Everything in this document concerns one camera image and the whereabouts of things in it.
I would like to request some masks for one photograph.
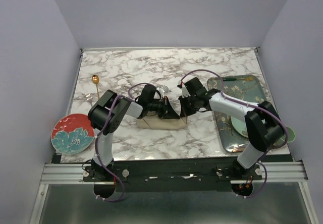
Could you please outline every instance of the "gold spoon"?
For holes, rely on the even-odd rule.
[[[96,85],[97,98],[100,99],[99,88],[97,87],[97,85],[99,84],[99,76],[97,76],[96,74],[94,74],[92,76],[92,82]]]

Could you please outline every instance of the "gray floor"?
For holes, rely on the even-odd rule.
[[[251,199],[229,192],[128,193],[119,203],[96,200],[88,185],[50,186],[42,224],[310,223],[297,183],[268,183]]]

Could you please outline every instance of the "marble tabletop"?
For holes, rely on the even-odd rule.
[[[221,76],[255,75],[261,82],[269,101],[270,94],[265,84],[256,55],[251,48],[199,48],[199,49],[136,49],[85,51],[81,63],[71,114],[86,114],[91,105],[86,102],[85,92],[89,91],[97,101],[96,87],[91,81],[93,74],[99,75],[99,92],[108,89],[127,96],[132,85],[146,82],[167,85],[167,96],[173,108],[179,113],[177,88],[179,79],[195,69],[208,69]],[[206,85],[212,77],[207,72],[197,76]],[[142,87],[134,90],[136,96]],[[115,160],[144,160],[194,157],[233,156],[221,146],[219,132],[212,112],[199,113],[188,117],[187,128],[180,130],[139,129],[136,119],[125,116],[114,133],[113,156]],[[288,146],[273,150],[270,154],[288,154]],[[62,155],[61,162],[84,162],[94,155],[93,143],[83,152]]]

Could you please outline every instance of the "silver fork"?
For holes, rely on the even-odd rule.
[[[91,94],[90,94],[90,92],[89,92],[89,91],[87,91],[87,92],[85,93],[85,98],[86,98],[86,101],[87,101],[87,102],[89,102],[89,103],[91,104],[91,106],[93,106],[93,105],[92,105],[93,98],[92,98],[92,96],[91,96]]]

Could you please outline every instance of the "white wall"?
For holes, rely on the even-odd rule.
[[[280,116],[296,132],[290,144],[303,159],[323,222],[323,0],[288,0],[260,48]]]
[[[0,223],[29,223],[80,50],[54,0],[0,0]]]
[[[287,0],[56,0],[83,48],[259,46]]]

